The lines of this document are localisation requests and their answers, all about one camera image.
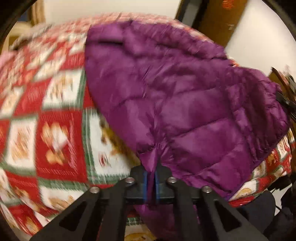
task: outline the metal bolt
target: metal bolt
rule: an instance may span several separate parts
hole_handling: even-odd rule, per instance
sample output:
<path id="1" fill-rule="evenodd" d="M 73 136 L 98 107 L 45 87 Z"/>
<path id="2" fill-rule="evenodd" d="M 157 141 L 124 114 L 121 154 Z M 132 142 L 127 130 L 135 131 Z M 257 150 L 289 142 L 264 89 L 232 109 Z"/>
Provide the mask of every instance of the metal bolt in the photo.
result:
<path id="1" fill-rule="evenodd" d="M 100 191 L 99 187 L 91 187 L 89 190 L 91 193 L 98 193 Z"/>
<path id="2" fill-rule="evenodd" d="M 168 178 L 168 183 L 176 183 L 177 179 L 175 177 L 169 177 Z"/>
<path id="3" fill-rule="evenodd" d="M 132 184 L 135 182 L 135 179 L 133 177 L 127 177 L 126 178 L 126 183 Z"/>
<path id="4" fill-rule="evenodd" d="M 210 193 L 212 191 L 212 189 L 209 186 L 203 186 L 202 191 L 205 193 Z"/>

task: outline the white wall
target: white wall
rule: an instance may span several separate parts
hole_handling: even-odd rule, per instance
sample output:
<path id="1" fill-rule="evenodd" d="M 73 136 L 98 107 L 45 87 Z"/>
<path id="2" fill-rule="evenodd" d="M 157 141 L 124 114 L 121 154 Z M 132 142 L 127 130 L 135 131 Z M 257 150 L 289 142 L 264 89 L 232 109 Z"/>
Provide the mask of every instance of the white wall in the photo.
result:
<path id="1" fill-rule="evenodd" d="M 244 14 L 226 47 L 239 64 L 279 71 L 289 65 L 296 77 L 296 42 L 279 16 L 261 0 L 249 0 Z"/>
<path id="2" fill-rule="evenodd" d="M 44 0 L 48 23 L 62 23 L 105 12 L 142 12 L 175 18 L 180 0 Z"/>

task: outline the purple puffer vest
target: purple puffer vest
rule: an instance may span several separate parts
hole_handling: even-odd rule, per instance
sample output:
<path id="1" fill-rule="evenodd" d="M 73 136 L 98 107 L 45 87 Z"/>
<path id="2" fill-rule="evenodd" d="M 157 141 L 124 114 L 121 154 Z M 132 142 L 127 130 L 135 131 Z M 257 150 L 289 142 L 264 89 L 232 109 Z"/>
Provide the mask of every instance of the purple puffer vest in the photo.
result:
<path id="1" fill-rule="evenodd" d="M 85 58 L 93 101 L 151 173 L 161 161 L 187 184 L 229 199 L 287 133 L 277 84 L 233 67 L 221 46 L 184 30 L 96 25 Z M 136 209 L 155 235 L 176 238 L 171 206 Z"/>

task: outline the checkered bedspread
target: checkered bedspread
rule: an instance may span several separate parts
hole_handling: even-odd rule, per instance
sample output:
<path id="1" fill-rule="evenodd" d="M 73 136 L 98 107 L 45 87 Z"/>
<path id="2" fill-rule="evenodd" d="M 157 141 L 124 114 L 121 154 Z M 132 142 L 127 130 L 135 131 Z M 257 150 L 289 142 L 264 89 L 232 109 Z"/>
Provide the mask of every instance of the checkered bedspread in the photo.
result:
<path id="1" fill-rule="evenodd" d="M 129 19 L 211 41 L 167 17 L 112 13 L 52 27 L 0 70 L 0 206 L 10 226 L 34 235 L 89 187 L 109 187 L 138 164 L 94 107 L 83 68 L 90 25 Z M 288 138 L 294 146 L 289 131 L 231 199 L 234 207 L 291 172 Z M 144 239 L 154 236 L 132 212 L 125 240 Z"/>

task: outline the brown wooden door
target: brown wooden door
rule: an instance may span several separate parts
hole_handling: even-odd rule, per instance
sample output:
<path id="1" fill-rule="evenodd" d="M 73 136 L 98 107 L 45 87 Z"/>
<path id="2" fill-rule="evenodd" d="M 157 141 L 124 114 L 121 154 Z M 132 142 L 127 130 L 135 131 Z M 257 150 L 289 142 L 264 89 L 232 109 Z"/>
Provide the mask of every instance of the brown wooden door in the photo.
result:
<path id="1" fill-rule="evenodd" d="M 230 40 L 248 0 L 209 0 L 206 11 L 193 28 L 216 43 L 226 46 Z"/>

